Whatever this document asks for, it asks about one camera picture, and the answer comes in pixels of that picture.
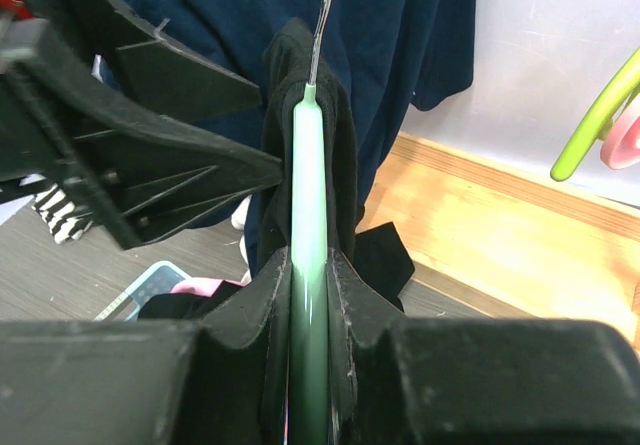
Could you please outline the pink plastic hanger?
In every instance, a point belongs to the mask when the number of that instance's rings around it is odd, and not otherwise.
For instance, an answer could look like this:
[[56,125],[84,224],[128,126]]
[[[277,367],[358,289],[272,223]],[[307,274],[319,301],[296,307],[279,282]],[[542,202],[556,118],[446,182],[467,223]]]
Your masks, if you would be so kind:
[[620,117],[609,131],[600,150],[601,161],[621,170],[639,162],[639,116]]

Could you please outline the pink t shirt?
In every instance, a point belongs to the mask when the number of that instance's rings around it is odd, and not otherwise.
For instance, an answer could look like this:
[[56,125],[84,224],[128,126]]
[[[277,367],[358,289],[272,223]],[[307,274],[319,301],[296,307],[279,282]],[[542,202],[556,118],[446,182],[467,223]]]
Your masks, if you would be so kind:
[[190,277],[177,283],[170,291],[171,294],[188,293],[197,296],[210,297],[222,285],[234,285],[244,287],[246,281],[224,280],[218,278]]

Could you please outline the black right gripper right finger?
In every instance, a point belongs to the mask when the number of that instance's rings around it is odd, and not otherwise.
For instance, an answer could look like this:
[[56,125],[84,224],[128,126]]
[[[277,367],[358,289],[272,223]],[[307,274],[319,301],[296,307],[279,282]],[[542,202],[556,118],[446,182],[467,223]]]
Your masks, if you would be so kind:
[[338,444],[635,444],[639,360],[599,322],[410,318],[331,251]]

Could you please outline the navy blue t shirt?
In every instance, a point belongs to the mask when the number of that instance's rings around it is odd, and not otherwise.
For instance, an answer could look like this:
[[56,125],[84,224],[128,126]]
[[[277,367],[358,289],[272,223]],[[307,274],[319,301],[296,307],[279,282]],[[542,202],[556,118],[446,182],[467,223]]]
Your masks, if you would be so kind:
[[[268,86],[262,57],[293,19],[314,28],[321,0],[123,0],[202,56]],[[428,111],[473,81],[476,0],[332,0],[322,62],[351,105],[359,203],[410,107]]]

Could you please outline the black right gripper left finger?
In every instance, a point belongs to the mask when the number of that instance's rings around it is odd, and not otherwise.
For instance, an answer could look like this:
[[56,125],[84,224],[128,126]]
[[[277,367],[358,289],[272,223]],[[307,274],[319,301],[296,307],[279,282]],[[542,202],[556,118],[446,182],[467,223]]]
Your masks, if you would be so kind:
[[5,322],[5,444],[280,444],[291,260],[205,317]]

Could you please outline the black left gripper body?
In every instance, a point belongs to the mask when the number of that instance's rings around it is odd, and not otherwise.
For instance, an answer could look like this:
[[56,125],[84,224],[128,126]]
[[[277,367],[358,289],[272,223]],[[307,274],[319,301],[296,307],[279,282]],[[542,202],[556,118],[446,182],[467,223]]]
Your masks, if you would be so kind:
[[140,111],[140,20],[123,0],[1,0],[1,199],[31,173],[84,205],[124,249],[140,243],[85,141],[125,138]]

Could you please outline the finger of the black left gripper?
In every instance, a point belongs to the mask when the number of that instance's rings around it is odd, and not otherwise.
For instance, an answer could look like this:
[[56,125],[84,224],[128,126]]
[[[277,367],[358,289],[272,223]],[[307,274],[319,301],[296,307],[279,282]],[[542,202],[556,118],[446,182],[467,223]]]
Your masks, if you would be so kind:
[[198,219],[277,184],[277,159],[140,105],[125,138],[85,141],[91,166],[108,180],[107,192],[140,235],[163,240]]
[[211,62],[138,17],[123,0],[30,0],[87,65],[100,56],[122,93],[177,120],[200,120],[261,103],[257,85]]

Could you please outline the mint green hanger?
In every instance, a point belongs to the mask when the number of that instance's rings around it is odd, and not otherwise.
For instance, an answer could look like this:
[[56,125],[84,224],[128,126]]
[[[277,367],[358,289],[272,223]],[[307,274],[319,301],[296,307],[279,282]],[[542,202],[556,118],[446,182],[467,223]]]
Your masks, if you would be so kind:
[[324,121],[316,95],[331,3],[321,1],[308,79],[293,109],[289,444],[327,444],[330,435]]

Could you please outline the lime green hanger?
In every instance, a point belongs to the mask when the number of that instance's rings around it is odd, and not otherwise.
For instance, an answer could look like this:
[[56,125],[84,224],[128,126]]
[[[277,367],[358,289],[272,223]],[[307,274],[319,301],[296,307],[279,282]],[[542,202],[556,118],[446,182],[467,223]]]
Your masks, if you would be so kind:
[[606,139],[620,118],[639,116],[639,52],[625,61],[594,100],[551,168],[550,176],[561,182],[569,179],[593,146]]

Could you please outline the black printed t shirt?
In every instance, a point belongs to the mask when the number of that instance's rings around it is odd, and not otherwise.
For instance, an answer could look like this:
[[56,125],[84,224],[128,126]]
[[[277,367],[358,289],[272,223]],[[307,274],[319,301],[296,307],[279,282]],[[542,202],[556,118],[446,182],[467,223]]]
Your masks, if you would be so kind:
[[140,310],[139,320],[195,320],[206,316],[243,287],[222,285],[210,297],[188,293],[155,295]]

